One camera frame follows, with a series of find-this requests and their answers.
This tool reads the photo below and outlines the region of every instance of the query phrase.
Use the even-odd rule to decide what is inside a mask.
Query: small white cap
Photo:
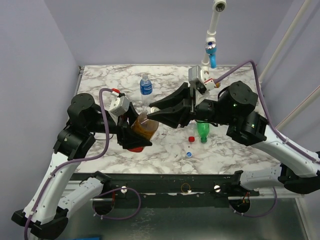
[[[157,108],[156,106],[153,106],[153,107],[151,107],[150,112],[154,113],[154,112],[157,112],[159,110],[160,110],[159,108]]]
[[[149,79],[149,77],[148,77],[147,74],[144,73],[144,74],[142,75],[142,79],[145,80],[145,81],[147,81],[147,80]]]

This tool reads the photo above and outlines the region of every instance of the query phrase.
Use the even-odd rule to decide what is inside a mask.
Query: gray floor
[[[268,210],[273,199],[255,199],[248,213]],[[124,217],[133,209],[115,209]],[[101,240],[306,240],[296,201],[279,199],[276,209],[262,218],[246,218],[228,208],[143,208],[129,220],[93,217],[91,203],[70,220],[60,240],[100,237]]]

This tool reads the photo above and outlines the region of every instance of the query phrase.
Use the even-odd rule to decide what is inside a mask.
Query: blue tube fitting
[[[216,51],[217,51],[217,47],[206,47],[205,48],[205,52],[209,55],[210,67],[212,69],[215,69],[217,67]]]

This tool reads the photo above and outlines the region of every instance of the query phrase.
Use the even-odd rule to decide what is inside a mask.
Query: blue label
[[[149,95],[152,93],[152,84],[148,86],[141,86],[140,85],[140,91],[142,95]]]

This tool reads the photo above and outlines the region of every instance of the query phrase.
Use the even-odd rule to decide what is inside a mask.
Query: black metal frame
[[[234,174],[126,174],[108,173],[110,182],[104,185],[102,192],[122,186],[135,189],[141,196],[142,208],[228,208],[228,197],[243,197],[248,190],[240,186],[243,171]],[[83,181],[91,173],[74,173],[71,181]],[[258,191],[250,191],[251,196],[259,196]],[[104,196],[111,199],[111,194]],[[117,193],[115,208],[136,208],[137,196],[128,191]],[[111,202],[103,203],[108,207]]]

